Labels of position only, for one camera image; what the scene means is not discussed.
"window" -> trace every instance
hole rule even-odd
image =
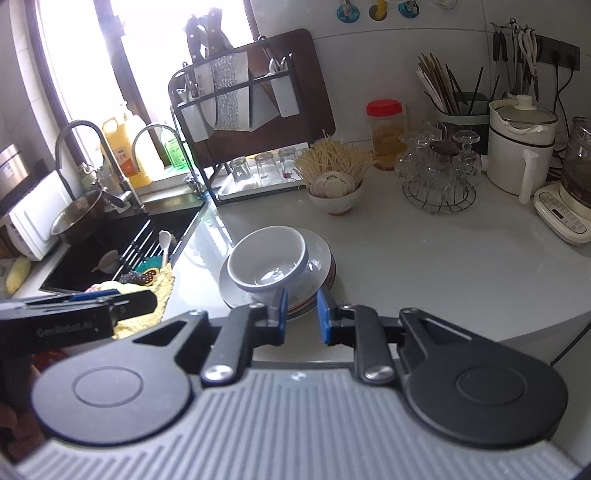
[[[31,38],[42,81],[51,82],[44,86],[55,94],[48,98],[59,103],[52,110],[63,113],[59,127],[79,118],[100,126],[124,101],[146,123],[172,126],[168,82],[190,63],[184,27],[211,7],[222,8],[222,30],[234,47],[253,41],[256,26],[243,0],[35,0],[27,18],[39,33]],[[83,128],[75,135],[84,156],[77,163],[94,160],[96,135]]]

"stack of plates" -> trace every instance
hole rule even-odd
[[[310,230],[296,228],[302,234],[308,248],[308,271],[300,291],[288,292],[288,319],[294,319],[309,312],[316,306],[316,292],[320,287],[332,287],[335,282],[336,264],[326,241]],[[219,289],[222,299],[230,308],[252,303],[254,300],[248,292],[238,288],[228,273],[228,258],[222,265],[219,278]]]

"wall socket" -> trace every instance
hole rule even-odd
[[[575,58],[574,69],[579,71],[581,64],[581,51],[580,48],[558,41],[553,38],[543,37],[542,35],[536,34],[538,40],[538,62],[549,63],[554,65],[552,62],[552,52],[556,50],[560,53],[560,61],[558,65],[570,70],[569,56],[572,55]]]

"metal pan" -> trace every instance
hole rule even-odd
[[[70,245],[82,243],[105,216],[102,197],[102,190],[93,190],[74,200],[57,216],[50,233]]]

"black sink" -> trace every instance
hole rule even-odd
[[[147,205],[149,213],[131,215],[126,212],[120,215],[112,212],[105,215],[90,238],[70,247],[41,289],[85,291],[95,283],[117,280],[121,274],[136,269],[141,261],[162,254],[158,244],[160,230],[168,230],[176,239],[170,249],[170,261],[174,265],[187,238],[193,233],[201,206],[177,203],[176,209],[163,208],[162,205],[155,209],[150,207]],[[121,255],[122,267],[115,274],[105,274],[100,270],[93,272],[101,257],[113,249]]]

